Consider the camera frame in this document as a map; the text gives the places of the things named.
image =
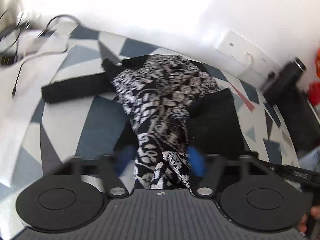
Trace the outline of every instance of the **black round pad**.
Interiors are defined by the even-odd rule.
[[[250,176],[227,187],[220,206],[234,222],[258,231],[295,226],[306,210],[303,193],[277,176]]]
[[[254,189],[247,194],[248,203],[259,209],[278,208],[282,205],[283,200],[279,192],[268,188]]]
[[[68,231],[89,223],[103,206],[100,191],[76,176],[45,176],[23,190],[16,210],[29,226]]]

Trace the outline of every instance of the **electrical outlet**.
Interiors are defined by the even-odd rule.
[[[230,30],[216,49],[244,64],[242,73],[250,68],[267,77],[268,73],[271,71],[278,72],[280,68],[267,54]]]

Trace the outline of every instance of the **red object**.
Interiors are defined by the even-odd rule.
[[[255,107],[254,105],[238,90],[236,89],[236,87],[231,84],[231,86],[235,89],[235,91],[238,93],[239,97],[242,99],[242,101],[245,103],[245,105],[248,107],[248,109],[250,110],[250,112],[252,112]]]
[[[316,56],[316,70],[317,70],[317,76],[320,78],[320,49],[317,51]]]
[[[308,98],[312,106],[320,103],[320,82],[312,82],[309,85],[310,89],[307,92]]]

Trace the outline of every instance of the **cable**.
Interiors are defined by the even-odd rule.
[[[18,47],[19,47],[19,39],[17,40],[17,44],[16,44],[16,52],[14,53],[14,61],[17,62],[18,61]]]
[[[41,35],[42,35],[42,34],[46,34],[46,33],[49,31],[49,25],[50,25],[50,23],[51,23],[53,20],[55,20],[55,19],[57,19],[57,18],[61,18],[61,17],[70,18],[70,19],[72,19],[73,21],[75,21],[78,25],[81,25],[81,22],[78,20],[78,18],[74,17],[73,15],[70,15],[70,14],[59,14],[59,15],[53,17],[53,18],[48,22],[46,28],[45,28],[44,31],[41,33]],[[13,46],[16,42],[18,42],[19,36],[20,36],[20,33],[19,33],[17,39],[15,40],[15,42],[12,44],[12,46]],[[34,55],[34,56],[31,56],[31,57],[27,58],[27,59],[21,64],[21,66],[20,66],[20,69],[19,69],[19,72],[18,72],[18,75],[17,75],[17,79],[16,79],[16,82],[15,82],[15,84],[14,84],[14,88],[13,88],[13,90],[12,90],[12,98],[13,98],[13,97],[15,96],[15,94],[16,94],[18,79],[19,79],[19,76],[20,76],[20,73],[21,73],[22,66],[23,66],[25,63],[27,63],[27,62],[30,61],[30,60],[34,60],[34,59],[37,59],[37,58],[39,58],[39,57],[42,57],[42,56],[63,54],[63,53],[65,53],[65,52],[67,52],[68,49],[69,49],[69,45],[68,45],[68,43],[67,43],[66,49],[65,49],[64,51],[45,52],[45,53],[42,53],[42,54],[39,54],[39,55]]]
[[[18,33],[18,35],[17,35],[17,38],[15,39],[15,41],[11,45],[9,45],[7,48],[5,48],[4,50],[0,51],[0,54],[6,53],[9,49],[11,49],[14,46],[14,44],[16,44],[16,42],[18,41],[18,39],[19,39],[19,37],[20,37],[20,35],[22,34],[23,31],[24,30],[21,28],[19,33]]]
[[[4,13],[0,16],[0,19],[5,15],[5,13],[9,11],[9,9],[5,10]]]
[[[66,46],[66,49],[64,51],[50,51],[50,52],[45,52],[45,53],[42,53],[42,54],[39,54],[39,55],[34,55],[34,56],[31,56],[29,58],[27,58],[20,66],[20,69],[19,69],[19,72],[18,72],[18,75],[17,75],[17,79],[16,79],[16,82],[14,84],[14,88],[12,90],[12,98],[15,96],[16,94],[16,90],[17,90],[17,83],[18,83],[18,79],[19,79],[19,76],[20,76],[20,72],[21,72],[21,69],[22,69],[22,66],[27,63],[28,61],[30,60],[34,60],[34,59],[37,59],[37,58],[40,58],[40,57],[43,57],[43,56],[48,56],[48,55],[59,55],[59,54],[63,54],[65,52],[67,52],[67,50],[69,49],[69,45],[67,44]]]
[[[320,159],[318,160],[317,165],[313,171],[317,171],[319,163],[320,163]]]
[[[52,23],[53,20],[55,20],[55,19],[57,19],[57,18],[62,18],[62,17],[69,18],[69,19],[75,21],[78,25],[81,25],[81,22],[79,21],[79,19],[76,18],[76,17],[74,17],[73,15],[71,15],[71,14],[59,14],[59,15],[53,17],[53,18],[48,22],[46,28],[44,29],[44,33],[47,33],[47,32],[49,31],[49,29],[48,29],[48,28],[49,28],[49,25],[50,25],[50,23]]]

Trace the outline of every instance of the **human hand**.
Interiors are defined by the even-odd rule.
[[[320,206],[312,207],[310,214],[315,219],[320,219]],[[300,221],[300,224],[298,225],[298,230],[302,233],[305,233],[307,231],[307,226],[306,226],[307,220],[308,220],[308,217],[306,214],[304,214],[301,221]]]

